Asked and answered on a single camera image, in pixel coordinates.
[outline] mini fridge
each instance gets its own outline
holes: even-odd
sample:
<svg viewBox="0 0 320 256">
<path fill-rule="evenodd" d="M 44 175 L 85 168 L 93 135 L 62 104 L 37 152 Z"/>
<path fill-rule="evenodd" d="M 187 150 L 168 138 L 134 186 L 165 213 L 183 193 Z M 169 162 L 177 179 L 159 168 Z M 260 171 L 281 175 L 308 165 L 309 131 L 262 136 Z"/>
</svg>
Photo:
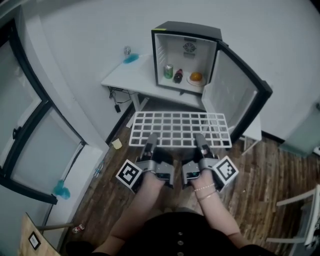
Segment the mini fridge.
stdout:
<svg viewBox="0 0 320 256">
<path fill-rule="evenodd" d="M 156 85 L 202 95 L 208 113 L 225 115 L 235 142 L 271 96 L 270 86 L 223 42 L 218 28 L 167 21 L 152 29 L 151 36 Z M 175 83 L 180 69 L 182 79 Z M 193 73 L 201 80 L 192 81 Z"/>
</svg>

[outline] wire rack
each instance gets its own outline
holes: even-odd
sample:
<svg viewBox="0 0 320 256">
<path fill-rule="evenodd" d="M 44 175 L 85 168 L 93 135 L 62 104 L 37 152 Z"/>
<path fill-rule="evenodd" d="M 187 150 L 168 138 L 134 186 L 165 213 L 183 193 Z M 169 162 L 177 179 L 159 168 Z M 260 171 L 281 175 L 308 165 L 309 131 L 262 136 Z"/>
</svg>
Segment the wire rack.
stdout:
<svg viewBox="0 0 320 256">
<path fill-rule="evenodd" d="M 211 148 L 232 147 L 222 113 L 136 112 L 129 145 L 143 147 L 150 134 L 157 134 L 157 147 L 162 148 L 195 148 L 196 134 L 203 134 Z"/>
</svg>

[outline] open fridge door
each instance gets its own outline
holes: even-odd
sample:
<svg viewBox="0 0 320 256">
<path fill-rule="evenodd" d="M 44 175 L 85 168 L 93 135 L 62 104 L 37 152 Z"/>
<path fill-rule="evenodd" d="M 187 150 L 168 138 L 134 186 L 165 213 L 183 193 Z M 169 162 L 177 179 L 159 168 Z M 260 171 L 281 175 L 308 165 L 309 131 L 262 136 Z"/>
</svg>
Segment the open fridge door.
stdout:
<svg viewBox="0 0 320 256">
<path fill-rule="evenodd" d="M 223 113 L 234 143 L 249 127 L 272 89 L 225 43 L 218 42 L 211 81 L 202 103 L 209 113 Z"/>
</svg>

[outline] sticky note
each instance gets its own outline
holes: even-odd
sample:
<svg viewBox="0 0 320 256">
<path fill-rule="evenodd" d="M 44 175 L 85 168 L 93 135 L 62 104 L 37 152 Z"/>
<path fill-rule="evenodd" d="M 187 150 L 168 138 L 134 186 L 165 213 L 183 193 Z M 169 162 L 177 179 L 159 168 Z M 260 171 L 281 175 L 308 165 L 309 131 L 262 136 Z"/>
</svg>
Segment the sticky note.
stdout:
<svg viewBox="0 0 320 256">
<path fill-rule="evenodd" d="M 115 141 L 111 142 L 111 144 L 114 146 L 116 150 L 120 149 L 122 147 L 122 143 L 120 139 L 116 139 Z"/>
</svg>

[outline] hand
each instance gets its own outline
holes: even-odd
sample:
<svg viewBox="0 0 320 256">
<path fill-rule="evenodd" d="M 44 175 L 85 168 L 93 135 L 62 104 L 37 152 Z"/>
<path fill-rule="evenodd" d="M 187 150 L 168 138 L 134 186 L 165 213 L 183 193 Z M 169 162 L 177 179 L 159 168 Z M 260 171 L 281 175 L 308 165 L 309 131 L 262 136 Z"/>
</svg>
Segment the hand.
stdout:
<svg viewBox="0 0 320 256">
<path fill-rule="evenodd" d="M 212 171 L 209 169 L 204 169 L 198 178 L 192 179 L 190 180 L 190 182 L 195 190 L 203 188 L 205 186 L 209 186 L 212 183 L 214 183 L 214 179 L 212 177 Z"/>
<path fill-rule="evenodd" d="M 165 184 L 164 180 L 160 180 L 151 171 L 147 171 L 143 175 L 142 186 L 151 190 L 161 190 Z"/>
</svg>

